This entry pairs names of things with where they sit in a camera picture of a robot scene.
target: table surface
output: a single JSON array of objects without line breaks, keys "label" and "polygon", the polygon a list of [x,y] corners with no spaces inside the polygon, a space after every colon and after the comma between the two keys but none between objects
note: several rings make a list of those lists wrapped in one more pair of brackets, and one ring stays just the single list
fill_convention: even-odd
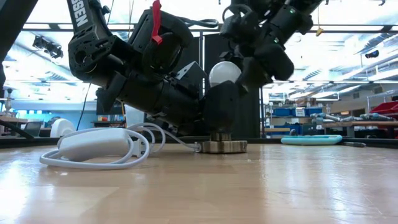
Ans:
[{"label": "table surface", "polygon": [[18,122],[18,123],[27,123],[27,119],[20,119],[20,118],[10,118],[5,116],[0,116],[0,120],[7,121],[7,122]]},{"label": "table surface", "polygon": [[352,126],[397,126],[398,121],[347,121],[322,124],[324,128],[352,127]]},{"label": "table surface", "polygon": [[40,164],[53,149],[0,151],[0,223],[398,223],[393,149],[250,144],[216,155],[169,144],[108,171]]}]

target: white cable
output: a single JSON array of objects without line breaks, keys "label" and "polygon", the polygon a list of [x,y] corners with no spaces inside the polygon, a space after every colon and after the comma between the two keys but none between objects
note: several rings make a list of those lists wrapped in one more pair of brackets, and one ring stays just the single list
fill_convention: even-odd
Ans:
[{"label": "white cable", "polygon": [[[85,130],[76,131],[74,133],[67,134],[59,139],[57,147],[60,148],[62,141],[66,138],[76,136],[78,134],[88,133],[88,132],[92,132],[92,131],[100,131],[100,130],[104,130],[104,129],[112,129],[112,128],[85,129]],[[180,144],[183,144],[186,147],[190,147],[193,149],[200,148],[200,145],[198,145],[198,144],[184,143],[183,141],[179,140],[179,138],[175,137],[172,133],[165,131],[158,125],[152,124],[152,123],[135,124],[130,127],[127,127],[127,129],[124,129],[124,130],[128,133],[129,136],[138,138],[144,143],[145,153],[140,158],[136,159],[135,161],[128,162],[128,160],[133,156],[135,150],[134,150],[134,142],[132,141],[131,138],[127,138],[127,141],[129,143],[128,153],[123,158],[121,158],[117,161],[110,162],[110,163],[95,164],[95,163],[87,163],[87,162],[69,161],[68,159],[66,159],[62,156],[62,153],[59,150],[45,153],[43,156],[40,157],[40,162],[43,164],[50,165],[50,166],[69,167],[69,168],[78,168],[78,169],[98,169],[98,170],[126,169],[126,168],[136,166],[136,165],[140,164],[141,162],[144,162],[150,153],[159,152],[165,145],[165,142],[166,142],[165,135],[166,134],[169,135],[170,137],[172,137],[173,139],[175,139]],[[136,131],[148,132],[152,138],[151,139],[152,144],[150,145],[148,140],[143,135],[137,133]],[[152,150],[153,147],[155,146],[155,136],[152,131],[159,131],[162,135],[162,142],[156,151]]]}]

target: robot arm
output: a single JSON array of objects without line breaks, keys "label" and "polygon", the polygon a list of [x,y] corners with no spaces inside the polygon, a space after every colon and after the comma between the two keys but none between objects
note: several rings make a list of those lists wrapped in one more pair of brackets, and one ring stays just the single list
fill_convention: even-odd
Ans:
[{"label": "robot arm", "polygon": [[160,11],[158,1],[144,11],[127,42],[109,31],[104,18],[109,10],[99,0],[67,1],[74,30],[70,69],[102,87],[97,97],[104,110],[119,100],[190,134],[228,131],[239,96],[271,83],[272,76],[287,80],[293,74],[283,44],[296,30],[304,34],[311,28],[309,15],[322,0],[232,1],[227,9],[234,15],[224,20],[220,34],[237,44],[224,60],[242,73],[235,83],[213,86],[203,99],[199,91],[206,74],[197,63],[172,72],[193,36],[185,21]]}]

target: ceiling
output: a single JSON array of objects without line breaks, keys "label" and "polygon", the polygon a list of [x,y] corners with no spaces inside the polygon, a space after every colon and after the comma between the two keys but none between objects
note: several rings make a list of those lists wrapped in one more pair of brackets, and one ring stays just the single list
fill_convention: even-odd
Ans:
[{"label": "ceiling", "polygon": [[[129,2],[114,1],[109,24],[129,22]],[[112,0],[101,0],[109,8]],[[162,10],[176,16],[190,19],[218,19],[230,1],[221,0],[163,0]],[[330,0],[322,4],[312,16],[315,24],[356,25],[338,28],[339,30],[380,30],[382,25],[398,24],[398,0],[387,0],[385,5],[373,0]],[[135,0],[131,22],[135,23],[143,10],[148,9],[152,0]],[[28,23],[71,23],[66,1],[39,0]],[[337,29],[323,26],[325,30]],[[62,46],[63,58],[52,60],[43,51],[32,46],[36,35]],[[88,84],[71,75],[68,67],[68,43],[72,32],[23,31],[10,50],[5,65],[6,87],[13,88],[14,98],[43,99],[45,101],[81,102],[84,100]],[[322,81],[366,81],[396,80],[398,75],[398,37],[394,34],[352,34],[324,33],[294,34],[286,43],[286,52],[295,64],[295,72],[290,78],[296,83],[275,83],[264,87],[266,93],[275,98],[288,97],[303,91],[315,95],[320,91],[333,89],[334,92],[360,86],[362,83],[325,83]],[[363,54],[378,49],[378,58],[365,58]],[[95,86],[90,89],[88,100],[94,100]]]}]

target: light bulb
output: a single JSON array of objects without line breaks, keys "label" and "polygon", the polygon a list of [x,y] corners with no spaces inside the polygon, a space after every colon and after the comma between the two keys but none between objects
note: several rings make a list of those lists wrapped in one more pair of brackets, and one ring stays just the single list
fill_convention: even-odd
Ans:
[{"label": "light bulb", "polygon": [[241,72],[241,69],[232,62],[217,63],[209,74],[210,86],[214,87],[228,80],[235,82]]}]

